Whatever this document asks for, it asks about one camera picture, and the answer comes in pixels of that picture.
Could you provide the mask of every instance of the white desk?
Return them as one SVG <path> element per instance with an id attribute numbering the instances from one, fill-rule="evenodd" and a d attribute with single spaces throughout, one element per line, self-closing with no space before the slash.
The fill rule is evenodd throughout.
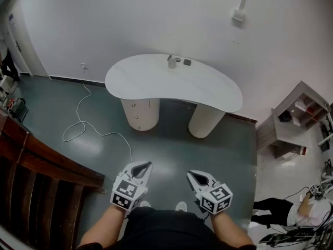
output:
<path id="1" fill-rule="evenodd" d="M 206 137 L 225 112 L 242 106 L 238 86 L 226 75 L 198 61 L 168 68 L 166 54 L 138 55 L 116 63 L 105 78 L 107 90 L 121 99 L 129 124 L 136 130 L 153 128 L 159 118 L 159 99 L 173 98 L 195 102 L 189 123 L 193 136 Z"/>

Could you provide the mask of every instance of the white shirt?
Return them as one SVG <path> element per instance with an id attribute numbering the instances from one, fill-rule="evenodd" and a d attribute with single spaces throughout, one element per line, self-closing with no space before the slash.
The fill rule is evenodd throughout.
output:
<path id="1" fill-rule="evenodd" d="M 308 217 L 297 212 L 300 205 L 301 203 L 298 203 L 291 207 L 287 218 L 288 226 L 294 226 L 295 224 L 300 227 L 319 226 L 327 219 L 331 211 L 331 203 L 328 199 L 309 202 L 308 205 L 313 206 Z"/>
<path id="2" fill-rule="evenodd" d="M 0 39 L 1 61 L 3 61 L 5 59 L 5 57 L 7 56 L 7 52 L 8 52 L 8 47 L 5 43 L 5 41 Z"/>

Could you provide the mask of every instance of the person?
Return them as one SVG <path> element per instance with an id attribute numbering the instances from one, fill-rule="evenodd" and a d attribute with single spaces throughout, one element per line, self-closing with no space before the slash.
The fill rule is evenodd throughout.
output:
<path id="1" fill-rule="evenodd" d="M 271 215 L 253 215 L 251 221 L 270 226 L 318 227 L 325 225 L 332 217 L 333 205 L 328 199 L 309 201 L 311 193 L 308 192 L 302 203 L 293 204 L 290 201 L 269 198 L 254 202 L 254 210 L 269 210 Z"/>
<path id="2" fill-rule="evenodd" d="M 100 249 L 256 249 L 252 240 L 226 213 L 211 215 L 215 234 L 202 219 L 187 212 L 180 202 L 176 210 L 156 210 L 147 201 L 128 215 L 117 241 L 125 210 L 111 205 L 82 237 L 78 250 Z"/>
<path id="3" fill-rule="evenodd" d="M 14 62 L 12 61 L 10 52 L 4 40 L 0 39 L 0 67 L 3 75 L 12 77 L 15 81 L 19 81 L 19 73 L 15 68 Z"/>

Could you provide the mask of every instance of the wooden staircase railing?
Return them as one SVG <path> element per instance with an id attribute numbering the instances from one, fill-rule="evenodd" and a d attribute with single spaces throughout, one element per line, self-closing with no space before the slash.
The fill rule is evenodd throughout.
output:
<path id="1" fill-rule="evenodd" d="M 86 189 L 105 176 L 36 139 L 0 111 L 0 224 L 38 249 L 74 249 Z"/>

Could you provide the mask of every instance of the door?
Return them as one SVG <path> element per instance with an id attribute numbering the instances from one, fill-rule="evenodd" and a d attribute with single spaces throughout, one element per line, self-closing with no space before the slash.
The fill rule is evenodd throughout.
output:
<path id="1" fill-rule="evenodd" d="M 11 57 L 15 63 L 15 66 L 17 67 L 19 72 L 29 73 L 30 75 L 32 75 L 27 64 L 25 63 L 23 57 L 21 56 L 20 52 L 18 51 L 18 49 L 16 47 L 15 40 L 11 34 L 9 26 L 7 25 L 6 19 L 7 19 L 7 14 L 4 14 L 1 16 L 1 23 L 4 23 L 4 24 L 0 25 L 0 31 L 2 34 L 2 38 L 5 40 L 5 42 L 8 46 Z"/>
<path id="2" fill-rule="evenodd" d="M 7 23 L 14 38 L 16 48 L 33 75 L 48 77 L 32 43 L 25 26 L 20 0 L 12 0 L 8 6 Z"/>

